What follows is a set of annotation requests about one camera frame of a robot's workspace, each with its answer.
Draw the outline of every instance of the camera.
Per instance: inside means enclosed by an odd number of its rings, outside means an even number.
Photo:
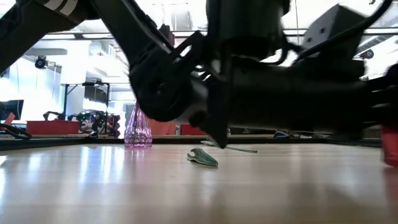
[[[35,62],[35,67],[38,69],[46,69],[49,66],[49,62],[45,59],[45,56],[39,56]]]
[[[361,59],[372,59],[374,57],[374,52],[372,49],[369,49],[359,55]]]

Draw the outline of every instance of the glass vase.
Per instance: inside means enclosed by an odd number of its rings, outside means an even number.
[[[124,132],[124,146],[141,149],[152,147],[150,124],[138,103],[131,113],[129,124]]]

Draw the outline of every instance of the wooden table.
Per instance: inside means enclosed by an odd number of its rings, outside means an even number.
[[[0,153],[0,223],[395,223],[398,170],[380,150],[322,144],[131,150],[81,145]]]

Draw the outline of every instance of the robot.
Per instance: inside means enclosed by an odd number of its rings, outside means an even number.
[[[43,118],[44,118],[45,121],[49,120],[50,114],[54,114],[55,116],[57,116],[57,118],[55,118],[57,120],[65,120],[65,117],[64,117],[63,113],[54,112],[54,111],[48,111],[48,112],[45,112],[43,114]]]
[[[396,129],[398,122],[397,69],[361,80],[364,62],[353,60],[365,29],[391,3],[384,0],[370,17],[337,5],[294,45],[281,24],[290,0],[207,0],[207,35],[195,32],[173,48],[167,30],[157,30],[133,0],[17,0],[0,19],[0,72],[45,34],[102,19],[129,61],[132,89],[151,119],[189,123],[221,148],[228,125],[355,139],[370,126]],[[280,60],[261,62],[278,49]],[[297,60],[278,66],[290,50]]]

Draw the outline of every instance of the red object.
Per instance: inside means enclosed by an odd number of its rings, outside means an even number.
[[[29,134],[79,134],[79,122],[77,121],[28,121],[26,131]]]
[[[8,115],[7,119],[5,120],[4,124],[6,125],[11,125],[12,121],[15,119],[15,115],[13,113],[10,113],[10,115]]]
[[[189,124],[181,124],[181,134],[182,135],[206,135],[203,131],[198,128],[194,128]]]
[[[172,122],[158,122],[154,119],[147,118],[150,124],[150,129],[153,136],[160,136],[166,134],[175,134],[175,124]]]
[[[398,129],[382,127],[382,147],[384,162],[392,167],[398,167]]]

